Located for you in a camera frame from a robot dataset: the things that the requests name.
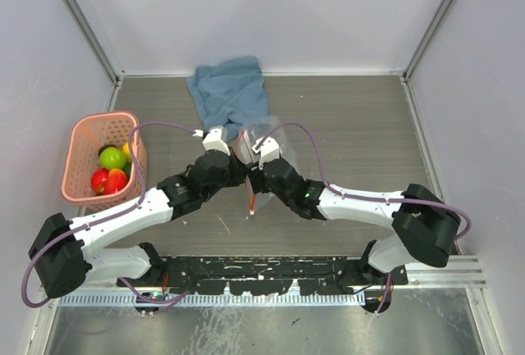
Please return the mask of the clear orange zip bag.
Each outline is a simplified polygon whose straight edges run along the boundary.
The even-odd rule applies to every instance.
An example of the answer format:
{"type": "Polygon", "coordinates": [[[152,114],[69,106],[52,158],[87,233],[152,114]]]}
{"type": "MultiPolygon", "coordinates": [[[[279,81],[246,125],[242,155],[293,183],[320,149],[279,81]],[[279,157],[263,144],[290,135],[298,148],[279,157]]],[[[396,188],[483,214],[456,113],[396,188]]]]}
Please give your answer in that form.
{"type": "MultiPolygon", "coordinates": [[[[247,166],[251,164],[258,166],[260,153],[255,146],[278,125],[281,125],[281,122],[276,116],[261,117],[244,123],[234,145],[236,157],[247,166]]],[[[276,144],[279,147],[280,157],[287,160],[289,164],[298,170],[295,151],[283,128],[273,132],[265,140],[265,144],[268,143],[276,144]]],[[[260,187],[255,184],[255,180],[251,180],[248,176],[245,178],[244,183],[248,193],[249,215],[254,216],[258,210],[274,198],[274,195],[272,193],[261,193],[260,187]]]]}

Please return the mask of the green apple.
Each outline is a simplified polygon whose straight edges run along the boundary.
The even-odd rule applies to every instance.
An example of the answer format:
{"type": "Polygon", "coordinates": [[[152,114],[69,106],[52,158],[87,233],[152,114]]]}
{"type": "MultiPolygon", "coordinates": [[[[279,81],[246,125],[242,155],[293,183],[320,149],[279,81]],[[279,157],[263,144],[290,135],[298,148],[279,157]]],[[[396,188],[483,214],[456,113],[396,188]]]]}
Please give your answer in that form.
{"type": "Polygon", "coordinates": [[[115,147],[107,148],[99,157],[101,167],[111,170],[114,168],[123,169],[128,162],[126,155],[115,147]]]}

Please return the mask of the red yellow mango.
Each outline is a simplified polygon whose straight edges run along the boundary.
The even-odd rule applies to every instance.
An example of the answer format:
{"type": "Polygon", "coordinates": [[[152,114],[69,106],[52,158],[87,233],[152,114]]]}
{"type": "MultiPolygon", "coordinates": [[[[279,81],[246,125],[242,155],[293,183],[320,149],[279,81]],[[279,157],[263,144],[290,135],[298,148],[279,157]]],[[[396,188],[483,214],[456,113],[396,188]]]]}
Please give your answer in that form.
{"type": "Polygon", "coordinates": [[[128,176],[122,169],[111,169],[107,174],[106,183],[104,185],[103,194],[109,195],[118,193],[123,190],[128,183],[128,176]]]}

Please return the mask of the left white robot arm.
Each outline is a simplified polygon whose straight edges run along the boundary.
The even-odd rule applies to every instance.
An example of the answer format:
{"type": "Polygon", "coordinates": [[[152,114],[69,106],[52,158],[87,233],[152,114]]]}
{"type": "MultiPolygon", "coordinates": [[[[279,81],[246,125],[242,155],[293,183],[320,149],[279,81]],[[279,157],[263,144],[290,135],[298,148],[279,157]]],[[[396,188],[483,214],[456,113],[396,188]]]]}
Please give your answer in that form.
{"type": "Polygon", "coordinates": [[[96,252],[135,232],[164,224],[201,208],[218,191],[244,182],[248,169],[234,153],[210,150],[185,171],[172,175],[134,198],[90,216],[49,216],[28,251],[48,298],[79,288],[95,265],[96,252]]]}

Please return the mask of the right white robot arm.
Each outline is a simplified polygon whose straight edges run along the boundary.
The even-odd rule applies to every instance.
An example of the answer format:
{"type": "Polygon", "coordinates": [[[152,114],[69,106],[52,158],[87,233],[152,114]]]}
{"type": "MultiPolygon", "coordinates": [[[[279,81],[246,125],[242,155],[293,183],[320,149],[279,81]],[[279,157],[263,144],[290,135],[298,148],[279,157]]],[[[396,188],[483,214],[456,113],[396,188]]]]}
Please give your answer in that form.
{"type": "Polygon", "coordinates": [[[420,184],[405,191],[373,193],[308,180],[289,162],[277,158],[248,166],[258,193],[272,193],[306,220],[350,220],[391,230],[372,240],[359,260],[358,272],[369,284],[383,284],[393,270],[410,263],[447,266],[460,226],[459,215],[445,208],[420,184]]]}

